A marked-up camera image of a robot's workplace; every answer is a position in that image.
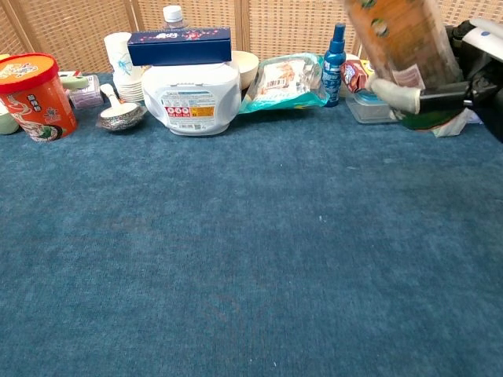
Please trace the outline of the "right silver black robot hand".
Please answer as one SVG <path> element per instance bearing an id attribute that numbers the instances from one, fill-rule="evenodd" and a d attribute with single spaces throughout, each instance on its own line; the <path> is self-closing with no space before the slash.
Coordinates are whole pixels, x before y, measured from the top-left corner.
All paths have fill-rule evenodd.
<path id="1" fill-rule="evenodd" d="M 445 27 L 462 79 L 426 89 L 372 76 L 366 89 L 386 102 L 410 130 L 431 130 L 468 109 L 502 140 L 502 25 L 485 19 Z"/>

